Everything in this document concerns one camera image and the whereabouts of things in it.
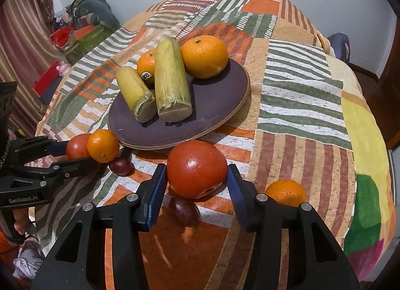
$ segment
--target wooden floor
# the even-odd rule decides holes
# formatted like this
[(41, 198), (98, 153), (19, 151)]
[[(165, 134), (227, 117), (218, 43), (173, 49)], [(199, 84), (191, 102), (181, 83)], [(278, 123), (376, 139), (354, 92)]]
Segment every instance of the wooden floor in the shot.
[(383, 139), (387, 142), (400, 130), (400, 118), (395, 114), (397, 111), (394, 107), (394, 102), (391, 102), (383, 95), (381, 88), (374, 79), (358, 72), (355, 75), (361, 85), (365, 100), (381, 130)]

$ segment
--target satin curtain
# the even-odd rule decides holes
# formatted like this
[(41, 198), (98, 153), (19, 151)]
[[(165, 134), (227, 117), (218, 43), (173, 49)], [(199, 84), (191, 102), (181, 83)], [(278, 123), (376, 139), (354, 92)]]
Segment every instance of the satin curtain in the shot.
[(46, 106), (31, 89), (57, 60), (65, 60), (52, 33), (53, 0), (6, 0), (0, 6), (0, 81), (17, 81), (10, 121), (30, 136)]

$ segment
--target purple plate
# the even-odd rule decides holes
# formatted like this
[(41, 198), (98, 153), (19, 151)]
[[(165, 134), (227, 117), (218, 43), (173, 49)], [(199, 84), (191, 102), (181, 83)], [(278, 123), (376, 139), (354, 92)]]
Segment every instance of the purple plate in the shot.
[(229, 59), (217, 77), (201, 80), (190, 77), (189, 88), (193, 113), (187, 119), (166, 123), (156, 115), (139, 123), (118, 94), (111, 105), (108, 128), (121, 144), (133, 149), (156, 150), (199, 138), (223, 125), (245, 103), (250, 91), (249, 74), (239, 63)]

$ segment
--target bed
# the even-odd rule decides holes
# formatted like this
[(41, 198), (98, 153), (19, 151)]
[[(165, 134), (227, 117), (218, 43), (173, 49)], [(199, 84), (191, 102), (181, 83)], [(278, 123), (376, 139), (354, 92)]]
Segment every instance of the bed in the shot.
[[(335, 59), (329, 41), (290, 0), (167, 0), (152, 5), (73, 66), (37, 135), (68, 140), (107, 128), (120, 67), (136, 68), (140, 56), (165, 36), (183, 43), (202, 34), (222, 39), (230, 57), (251, 78), (245, 105), (202, 140), (215, 144), (260, 192), (278, 179), (301, 183), (363, 280), (389, 246), (395, 228), (385, 143), (354, 73)], [(35, 208), (45, 254), (81, 205), (111, 204), (135, 192), (168, 153), (133, 154), (133, 175), (118, 177), (107, 168), (68, 180), (52, 204)], [(46, 157), (35, 165), (49, 166), (59, 159)], [(165, 206), (169, 198), (166, 194)], [(161, 209), (153, 230), (141, 234), (152, 290), (243, 286), (253, 235), (239, 227), (229, 193), (223, 190), (197, 206), (202, 216), (197, 228), (180, 227)], [(288, 235), (282, 236), (279, 287), (285, 289)]]

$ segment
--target plate rim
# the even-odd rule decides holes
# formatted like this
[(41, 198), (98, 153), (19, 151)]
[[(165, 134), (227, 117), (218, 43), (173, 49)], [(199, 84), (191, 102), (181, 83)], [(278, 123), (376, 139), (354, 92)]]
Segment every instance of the plate rim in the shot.
[[(240, 102), (238, 103), (238, 105), (231, 111), (231, 113), (229, 113), (225, 118), (223, 118), (223, 119), (222, 119), (221, 121), (219, 121), (218, 123), (214, 124), (212, 127), (209, 127), (207, 130), (205, 130), (205, 131), (203, 131), (203, 132), (201, 132), (201, 133), (198, 133), (198, 134), (196, 134), (196, 135), (193, 136), (193, 137), (190, 137), (190, 138), (188, 138), (188, 139), (185, 139), (185, 140), (182, 140), (182, 141), (179, 141), (179, 142), (173, 142), (173, 143), (169, 143), (169, 144), (162, 145), (162, 146), (136, 146), (136, 145), (132, 145), (132, 144), (129, 144), (129, 143), (126, 143), (126, 142), (122, 142), (122, 141), (119, 140), (119, 142), (121, 143), (121, 145), (123, 145), (123, 146), (125, 146), (125, 147), (129, 147), (129, 148), (135, 149), (135, 150), (161, 150), (161, 149), (168, 149), (168, 148), (175, 147), (175, 146), (177, 146), (178, 144), (180, 144), (180, 143), (182, 143), (182, 142), (186, 142), (186, 141), (198, 139), (198, 138), (200, 138), (200, 137), (202, 137), (202, 136), (205, 136), (207, 133), (210, 133), (210, 132), (214, 131), (215, 129), (218, 129), (221, 125), (223, 125), (226, 121), (228, 121), (233, 115), (235, 115), (235, 113), (236, 113), (237, 111), (239, 111), (239, 109), (244, 105), (244, 103), (246, 102), (247, 96), (248, 96), (249, 93), (250, 93), (250, 89), (251, 89), (251, 88), (250, 88), (250, 86), (251, 86), (251, 85), (250, 85), (250, 83), (251, 83), (251, 82), (250, 82), (250, 76), (249, 76), (249, 73), (247, 72), (246, 68), (245, 68), (242, 64), (240, 64), (240, 63), (238, 63), (237, 61), (235, 61), (234, 59), (232, 59), (231, 57), (230, 57), (229, 59), (231, 59), (232, 61), (236, 62), (239, 66), (242, 67), (242, 69), (243, 69), (243, 71), (245, 72), (245, 75), (246, 75), (247, 86), (246, 86), (245, 94), (244, 94), (244, 96), (242, 97), (241, 101), (240, 101)], [(113, 105), (114, 105), (114, 101), (113, 101), (113, 103), (111, 104), (111, 107), (110, 107), (108, 113), (110, 113), (111, 108), (113, 107)], [(107, 126), (108, 126), (109, 130), (112, 132), (112, 130), (110, 129), (110, 126), (109, 126), (109, 119), (110, 119), (109, 116), (110, 116), (110, 115), (108, 114), (108, 115), (107, 115)]]

